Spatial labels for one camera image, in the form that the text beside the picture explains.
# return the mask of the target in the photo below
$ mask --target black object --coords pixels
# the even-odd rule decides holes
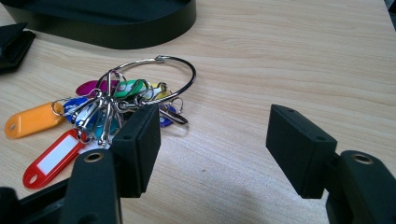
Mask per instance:
[[[396,223],[396,180],[377,158],[335,153],[336,141],[299,112],[272,105],[266,146],[297,193],[329,191],[330,223]]]
[[[0,27],[0,72],[18,68],[35,39],[35,34],[23,31],[26,25],[18,23]]]
[[[195,0],[0,0],[28,28],[110,49],[142,49],[187,32]]]
[[[120,190],[127,197],[146,191],[160,149],[159,107],[147,105],[134,112],[113,143],[117,145],[110,150],[79,155],[69,179],[24,199],[18,200],[14,189],[0,188],[0,223],[122,223]],[[124,173],[124,168],[133,172]]]

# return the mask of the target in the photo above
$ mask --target table surface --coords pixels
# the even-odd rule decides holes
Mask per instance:
[[[382,0],[197,1],[184,35],[147,49],[115,50],[36,33],[21,67],[0,76],[0,126],[67,96],[129,61],[172,55],[191,62],[182,94],[189,128],[171,126],[139,199],[122,199],[124,223],[328,223],[327,193],[303,200],[265,147],[272,104],[291,107],[396,175],[396,34]],[[15,23],[0,6],[0,25]],[[147,65],[129,78],[179,88],[190,77]],[[23,198],[21,178],[70,125],[21,139],[0,132],[0,186]],[[66,167],[54,184],[70,176]]]

